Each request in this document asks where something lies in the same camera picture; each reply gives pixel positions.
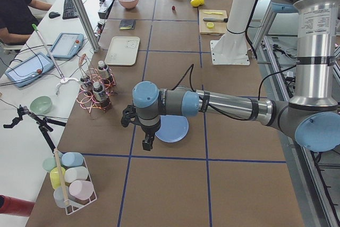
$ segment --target knife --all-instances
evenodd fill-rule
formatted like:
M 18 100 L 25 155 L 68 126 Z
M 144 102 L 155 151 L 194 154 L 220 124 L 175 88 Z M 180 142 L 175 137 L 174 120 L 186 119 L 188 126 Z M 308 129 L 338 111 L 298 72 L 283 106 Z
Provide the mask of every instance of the knife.
M 203 18 L 203 21 L 211 21 L 211 22 L 228 22 L 228 18 Z

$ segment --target small glass bottle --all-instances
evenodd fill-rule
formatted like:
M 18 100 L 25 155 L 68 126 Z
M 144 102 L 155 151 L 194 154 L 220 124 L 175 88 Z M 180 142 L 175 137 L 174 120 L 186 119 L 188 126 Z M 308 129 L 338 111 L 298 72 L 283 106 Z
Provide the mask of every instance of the small glass bottle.
M 105 84 L 113 82 L 113 76 L 111 75 L 110 68 L 104 61 L 98 62 L 98 72 Z
M 95 95 L 100 107 L 107 108 L 109 105 L 111 105 L 111 101 L 105 92 L 104 86 L 101 83 L 93 83 L 93 94 Z
M 80 82 L 82 85 L 82 89 L 86 91 L 92 91 L 94 88 L 94 85 L 90 79 L 90 77 L 87 74 L 84 74 L 83 77 L 80 78 Z

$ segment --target white table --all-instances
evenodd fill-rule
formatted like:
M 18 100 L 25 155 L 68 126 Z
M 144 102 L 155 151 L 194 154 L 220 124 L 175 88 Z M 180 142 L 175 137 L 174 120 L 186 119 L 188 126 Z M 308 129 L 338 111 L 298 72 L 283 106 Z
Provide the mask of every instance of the white table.
M 99 0 L 83 0 L 85 9 L 88 13 L 92 28 L 100 21 L 98 16 Z M 42 34 L 46 44 L 53 44 L 61 32 L 82 33 L 87 38 L 79 18 L 63 20 L 64 0 L 56 0 L 50 11 L 57 11 L 61 16 L 50 19 L 47 15 L 40 22 L 38 29 Z M 78 53 L 83 53 L 91 59 L 93 51 L 90 43 L 87 42 L 83 49 Z M 27 41 L 29 47 L 42 45 L 38 35 L 34 32 Z M 35 52 L 43 52 L 44 48 L 34 49 Z M 25 60 L 33 53 L 28 50 L 19 54 L 16 58 Z M 66 77 L 69 77 L 78 68 L 79 58 L 75 56 L 67 63 L 61 65 L 61 70 Z M 48 73 L 59 76 L 57 69 Z M 80 78 L 79 70 L 72 76 Z M 75 81 L 62 85 L 59 95 L 56 96 L 56 85 L 60 81 L 53 75 L 44 75 L 32 84 L 18 89 L 14 85 L 0 87 L 3 94 L 1 99 L 19 107 L 19 105 L 30 106 L 30 103 L 39 96 L 49 96 L 53 101 L 53 108 L 48 116 L 69 117 L 75 98 L 79 91 L 79 84 Z M 6 75 L 0 78 L 0 83 L 9 82 Z M 35 120 L 28 115 L 23 117 L 18 125 L 13 129 L 4 129 L 3 124 L 10 124 L 18 114 L 16 109 L 10 105 L 0 102 L 0 193 L 6 196 L 35 201 L 46 171 L 42 168 L 44 159 L 52 156 L 51 149 L 42 136 Z M 54 131 L 49 135 L 55 146 L 58 145 L 64 127 L 50 125 Z M 27 217 L 10 215 L 0 215 L 0 226 L 24 226 Z

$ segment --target sticker label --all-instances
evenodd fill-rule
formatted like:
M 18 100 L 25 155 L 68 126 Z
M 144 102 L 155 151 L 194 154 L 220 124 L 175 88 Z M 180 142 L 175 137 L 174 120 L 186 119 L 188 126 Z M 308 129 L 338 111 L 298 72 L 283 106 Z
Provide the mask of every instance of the sticker label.
M 299 37 L 329 34 L 332 9 L 321 9 L 303 13 Z

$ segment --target metal pole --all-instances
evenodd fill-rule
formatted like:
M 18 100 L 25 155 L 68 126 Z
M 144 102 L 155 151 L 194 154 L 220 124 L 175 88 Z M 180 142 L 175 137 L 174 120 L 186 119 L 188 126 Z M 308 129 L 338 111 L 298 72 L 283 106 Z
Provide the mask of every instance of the metal pole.
M 83 28 L 85 30 L 85 33 L 91 43 L 91 46 L 93 48 L 93 51 L 94 52 L 97 52 L 99 51 L 99 44 L 98 44 L 98 41 L 97 41 L 97 38 L 92 30 L 92 26 L 91 26 L 91 23 L 90 23 L 90 20 L 89 20 L 89 17 L 87 16 L 87 13 L 85 11 L 85 7 L 83 5 L 83 2 L 82 0 L 72 0 L 73 1 L 73 4 L 77 10 L 77 13 L 79 15 L 79 18 L 80 18 L 80 22 L 81 24 L 83 25 Z
M 256 35 L 254 37 L 253 47 L 254 47 L 255 51 L 259 47 L 264 36 L 268 34 L 270 27 L 275 20 L 275 17 L 276 17 L 276 13 L 273 12 L 273 10 L 271 9 L 271 4 L 269 4 L 268 8 L 266 10 L 265 16 L 261 21 L 260 28 L 256 32 Z

